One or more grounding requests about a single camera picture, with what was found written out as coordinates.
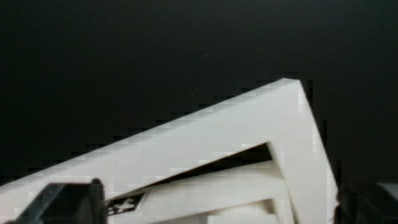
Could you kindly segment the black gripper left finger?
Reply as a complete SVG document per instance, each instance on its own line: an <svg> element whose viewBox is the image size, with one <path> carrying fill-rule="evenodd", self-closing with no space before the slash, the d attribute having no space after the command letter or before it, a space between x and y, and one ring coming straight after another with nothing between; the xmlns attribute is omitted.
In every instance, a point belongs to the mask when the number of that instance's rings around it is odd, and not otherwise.
<svg viewBox="0 0 398 224"><path fill-rule="evenodd" d="M109 224L104 183L51 183L12 224Z"/></svg>

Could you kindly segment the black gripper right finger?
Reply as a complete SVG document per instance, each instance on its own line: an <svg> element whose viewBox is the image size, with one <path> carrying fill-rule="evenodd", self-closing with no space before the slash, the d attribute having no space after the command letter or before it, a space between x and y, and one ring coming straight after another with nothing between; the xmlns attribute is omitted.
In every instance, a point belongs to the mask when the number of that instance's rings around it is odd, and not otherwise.
<svg viewBox="0 0 398 224"><path fill-rule="evenodd" d="M346 183L335 224L398 224L398 183Z"/></svg>

